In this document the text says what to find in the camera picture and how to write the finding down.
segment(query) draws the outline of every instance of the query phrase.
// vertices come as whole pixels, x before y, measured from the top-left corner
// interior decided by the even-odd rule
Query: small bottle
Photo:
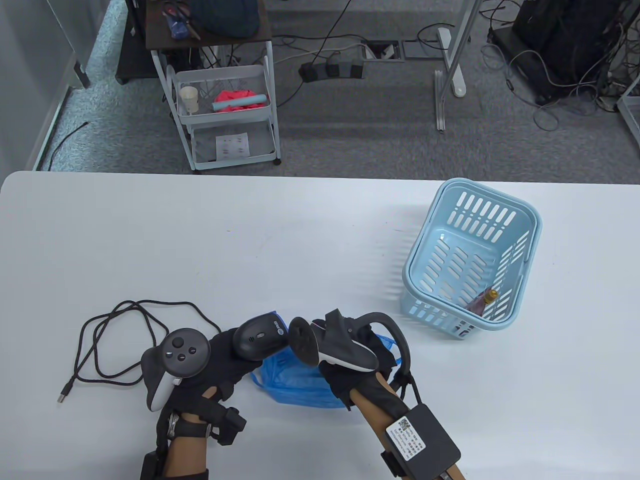
[[[493,303],[498,298],[498,295],[499,293],[496,290],[489,287],[469,302],[465,308],[476,315],[482,316],[486,306]]]

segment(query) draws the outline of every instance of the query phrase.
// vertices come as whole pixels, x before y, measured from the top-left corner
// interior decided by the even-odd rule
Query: paper cup
[[[198,111],[198,89],[194,86],[183,86],[180,89],[180,98],[188,113]]]

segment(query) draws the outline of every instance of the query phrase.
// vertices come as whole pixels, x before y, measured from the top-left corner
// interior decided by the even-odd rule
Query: pink cloth
[[[256,93],[252,92],[251,90],[234,90],[234,91],[223,90],[216,97],[215,101],[228,102],[229,100],[243,99],[245,97],[254,97],[255,95]],[[220,111],[249,110],[250,108],[260,108],[260,107],[264,107],[265,105],[266,105],[265,103],[256,103],[253,105],[245,105],[244,107],[227,107],[227,108],[223,108]]]

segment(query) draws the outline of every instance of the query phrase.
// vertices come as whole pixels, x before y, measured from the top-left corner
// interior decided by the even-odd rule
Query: white table
[[[286,321],[387,312],[468,480],[639,478],[640,187],[490,184],[535,205],[545,226],[514,325],[457,341],[398,315],[401,268],[439,185],[11,175],[0,194],[0,478],[138,478],[156,421],[142,385],[76,383],[56,403],[82,322],[128,298],[191,300],[224,328],[272,309]],[[212,333],[186,309],[159,316]],[[104,335],[105,370],[149,344],[140,319],[121,317]],[[228,404],[248,423],[233,446],[211,442],[212,479],[391,478],[357,412],[276,404],[248,379]]]

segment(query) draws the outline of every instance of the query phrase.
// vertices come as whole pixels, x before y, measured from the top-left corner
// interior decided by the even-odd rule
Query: light blue plastic basket
[[[467,179],[444,182],[404,264],[402,312],[457,339],[508,327],[541,230],[522,200]],[[500,296],[482,317],[465,309],[489,287]]]

